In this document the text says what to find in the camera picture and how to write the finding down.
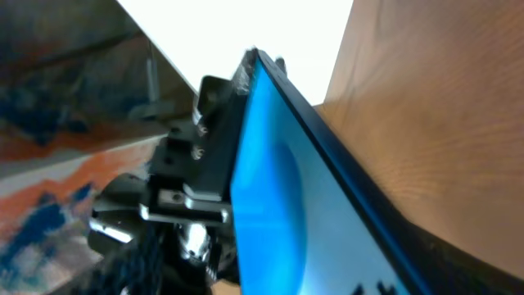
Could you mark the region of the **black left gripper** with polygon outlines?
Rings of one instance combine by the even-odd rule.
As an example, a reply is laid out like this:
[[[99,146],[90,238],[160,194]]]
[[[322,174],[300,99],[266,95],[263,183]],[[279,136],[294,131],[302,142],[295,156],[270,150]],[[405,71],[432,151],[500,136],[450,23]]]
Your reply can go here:
[[[97,196],[88,245],[105,265],[89,294],[209,294],[240,283],[229,192],[258,49],[231,79],[206,75],[193,122],[173,127],[147,179],[129,173]]]

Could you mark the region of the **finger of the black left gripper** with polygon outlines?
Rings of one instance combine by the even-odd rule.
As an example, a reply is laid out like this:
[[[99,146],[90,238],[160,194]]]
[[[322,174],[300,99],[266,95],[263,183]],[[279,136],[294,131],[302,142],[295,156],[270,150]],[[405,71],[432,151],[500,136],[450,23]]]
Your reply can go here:
[[[284,75],[287,75],[287,67],[286,67],[286,62],[285,62],[284,58],[283,57],[277,57],[274,62],[277,65],[278,69]]]

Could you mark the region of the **blue Samsung Galaxy smartphone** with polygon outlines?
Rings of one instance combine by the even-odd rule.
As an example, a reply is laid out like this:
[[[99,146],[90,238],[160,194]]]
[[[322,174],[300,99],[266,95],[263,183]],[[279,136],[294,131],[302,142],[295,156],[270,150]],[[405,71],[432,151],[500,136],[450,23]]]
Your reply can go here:
[[[408,222],[276,62],[246,52],[230,193],[245,294],[520,294]]]

